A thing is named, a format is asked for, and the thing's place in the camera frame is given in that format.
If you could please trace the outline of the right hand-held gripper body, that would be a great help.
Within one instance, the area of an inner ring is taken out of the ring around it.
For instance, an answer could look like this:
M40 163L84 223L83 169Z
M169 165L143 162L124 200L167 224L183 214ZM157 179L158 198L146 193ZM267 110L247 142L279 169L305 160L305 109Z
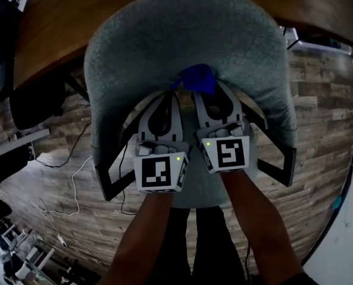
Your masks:
M244 122L237 121L195 132L198 148L209 173L245 169L250 160L250 137L244 134Z

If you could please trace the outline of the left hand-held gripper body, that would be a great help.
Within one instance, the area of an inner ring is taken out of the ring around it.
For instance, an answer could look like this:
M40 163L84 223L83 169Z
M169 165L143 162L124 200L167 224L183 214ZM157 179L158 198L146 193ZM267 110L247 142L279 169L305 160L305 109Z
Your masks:
M138 141L133 158L137 189L146 193L180 192L191 149L183 141Z

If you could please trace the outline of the blue cloth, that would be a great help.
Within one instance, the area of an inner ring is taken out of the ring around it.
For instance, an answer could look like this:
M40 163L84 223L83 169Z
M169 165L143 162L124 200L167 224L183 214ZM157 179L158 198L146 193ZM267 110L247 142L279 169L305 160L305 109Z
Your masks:
M217 82L208 65L198 64L184 69L178 79L170 86L170 89L174 90L181 84L186 90L213 96Z

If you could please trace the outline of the grey upholstered chair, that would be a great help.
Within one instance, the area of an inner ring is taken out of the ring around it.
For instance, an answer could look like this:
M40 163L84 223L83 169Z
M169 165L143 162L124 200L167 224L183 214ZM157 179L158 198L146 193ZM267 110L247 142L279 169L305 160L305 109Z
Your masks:
M176 208L224 205L219 175L209 173L198 148L200 130L193 92L180 73L206 64L242 106L250 137L246 169L291 185L296 157L296 116L288 79L285 39L273 18L249 0L137 0L95 32L84 59L92 114L92 157L104 199L135 182L133 158L142 111L156 97L179 100L189 165ZM215 94L201 93L213 126L223 125Z

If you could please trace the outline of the person's right forearm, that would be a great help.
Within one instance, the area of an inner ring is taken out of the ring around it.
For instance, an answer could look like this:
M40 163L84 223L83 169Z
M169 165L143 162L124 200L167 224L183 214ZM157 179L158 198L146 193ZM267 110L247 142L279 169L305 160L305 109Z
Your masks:
M280 285L302 274L303 268L276 207L243 170L222 173L221 179L265 284Z

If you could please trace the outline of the person's left forearm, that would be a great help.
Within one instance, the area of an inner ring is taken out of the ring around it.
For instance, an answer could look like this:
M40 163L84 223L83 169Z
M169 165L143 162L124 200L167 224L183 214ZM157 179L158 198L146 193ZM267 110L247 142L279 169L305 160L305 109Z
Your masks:
M124 233L100 285L143 285L162 246L172 194L148 194Z

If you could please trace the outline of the black mesh office chair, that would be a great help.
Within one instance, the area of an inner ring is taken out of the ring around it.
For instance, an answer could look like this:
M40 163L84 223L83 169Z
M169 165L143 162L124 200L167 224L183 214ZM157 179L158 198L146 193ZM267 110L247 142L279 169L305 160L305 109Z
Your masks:
M14 90L15 46L21 15L9 0L0 0L0 102L9 99L16 128L25 130L62 114L65 83L51 76Z

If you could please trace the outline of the person's black trousers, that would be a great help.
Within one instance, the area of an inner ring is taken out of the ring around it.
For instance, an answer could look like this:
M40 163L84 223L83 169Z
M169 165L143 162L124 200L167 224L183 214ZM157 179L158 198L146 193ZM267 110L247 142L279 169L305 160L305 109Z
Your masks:
M189 209L172 208L148 285L245 285L243 267L220 207L196 210L198 231L193 267L187 260Z

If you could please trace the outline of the grey desk with white leg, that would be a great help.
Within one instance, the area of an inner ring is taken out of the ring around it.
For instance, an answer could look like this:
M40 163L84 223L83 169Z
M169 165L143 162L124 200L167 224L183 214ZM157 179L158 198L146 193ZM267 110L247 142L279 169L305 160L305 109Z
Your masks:
M32 134L25 135L15 141L6 142L0 145L0 156L6 154L18 147L32 143L35 140L39 140L50 135L50 129L43 129Z

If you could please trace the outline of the brown wooden table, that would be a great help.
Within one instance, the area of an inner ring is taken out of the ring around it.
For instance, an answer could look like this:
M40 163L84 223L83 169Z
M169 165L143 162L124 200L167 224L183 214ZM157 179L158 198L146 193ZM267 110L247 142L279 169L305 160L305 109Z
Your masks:
M28 0L15 51L19 88L82 55L111 15L135 0ZM282 26L313 30L353 46L353 0L251 0Z

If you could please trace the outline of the white metal rack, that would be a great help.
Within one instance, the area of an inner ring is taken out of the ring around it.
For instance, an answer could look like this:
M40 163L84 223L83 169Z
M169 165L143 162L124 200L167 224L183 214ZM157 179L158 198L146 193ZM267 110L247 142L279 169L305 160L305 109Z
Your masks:
M20 271L26 267L29 271L41 270L51 259L54 249L46 253L42 247L43 239L30 229L18 235L13 224L1 235L2 255L0 262L3 266L3 278L8 285L16 285L22 278L18 278Z

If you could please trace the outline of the person's black shirt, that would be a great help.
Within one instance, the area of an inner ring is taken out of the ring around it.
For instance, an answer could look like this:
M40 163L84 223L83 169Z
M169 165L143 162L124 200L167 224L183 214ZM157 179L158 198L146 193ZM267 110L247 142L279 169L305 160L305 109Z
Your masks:
M299 273L283 281L280 285L318 285L318 283L306 273Z

